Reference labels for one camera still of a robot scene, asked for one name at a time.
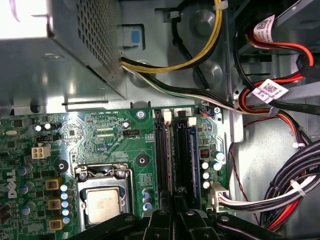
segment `white power connector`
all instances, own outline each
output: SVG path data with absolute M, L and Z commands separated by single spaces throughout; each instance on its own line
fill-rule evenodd
M 51 146 L 37 146 L 31 148 L 32 159 L 45 159 L 51 156 Z
M 211 205 L 213 206 L 214 211 L 216 213 L 228 212 L 227 207 L 220 205 L 219 195 L 223 195 L 223 194 L 229 195 L 229 191 L 226 190 L 219 183 L 211 181 L 208 197 L 211 200 Z

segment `integrated circuit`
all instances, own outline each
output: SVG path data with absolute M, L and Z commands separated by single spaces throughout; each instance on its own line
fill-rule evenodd
M 121 198 L 118 187 L 90 189 L 86 191 L 88 223 L 95 225 L 121 213 Z

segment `cpu socket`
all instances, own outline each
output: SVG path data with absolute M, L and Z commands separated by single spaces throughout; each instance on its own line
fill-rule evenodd
M 134 214 L 133 173 L 126 163 L 78 165 L 80 231 L 122 213 Z

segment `black ram slot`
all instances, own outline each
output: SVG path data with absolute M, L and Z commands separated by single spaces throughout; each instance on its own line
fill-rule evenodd
M 174 172 L 175 172 L 175 189 L 185 191 L 185 200 L 188 208 L 195 206 L 196 199 L 193 194 L 193 165 L 192 151 L 190 140 L 190 128 L 188 120 L 179 118 L 175 124 L 174 136 Z
M 165 124 L 160 110 L 154 110 L 154 143 L 155 143 L 155 159 L 156 172 L 158 182 L 158 196 L 162 191 L 168 190 L 168 165 L 167 165 L 167 143 Z

